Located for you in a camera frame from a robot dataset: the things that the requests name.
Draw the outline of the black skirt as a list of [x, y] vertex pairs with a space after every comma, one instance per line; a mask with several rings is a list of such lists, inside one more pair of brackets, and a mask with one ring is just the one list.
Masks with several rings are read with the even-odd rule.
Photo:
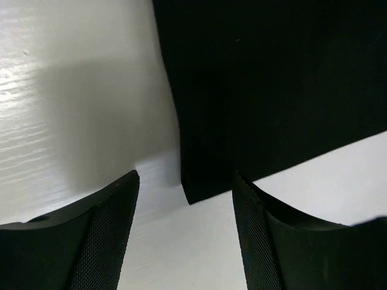
[[154, 1], [194, 204], [386, 130], [385, 1]]

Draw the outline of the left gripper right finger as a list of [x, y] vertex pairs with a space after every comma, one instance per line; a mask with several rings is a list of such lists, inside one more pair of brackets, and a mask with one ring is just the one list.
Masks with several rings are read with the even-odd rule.
[[274, 198], [239, 173], [233, 207], [249, 289], [385, 289], [386, 218], [328, 222]]

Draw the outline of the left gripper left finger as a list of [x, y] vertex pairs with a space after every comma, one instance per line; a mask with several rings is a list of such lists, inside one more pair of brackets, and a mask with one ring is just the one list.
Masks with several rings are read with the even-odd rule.
[[28, 222], [1, 225], [1, 289], [117, 289], [138, 198], [130, 171]]

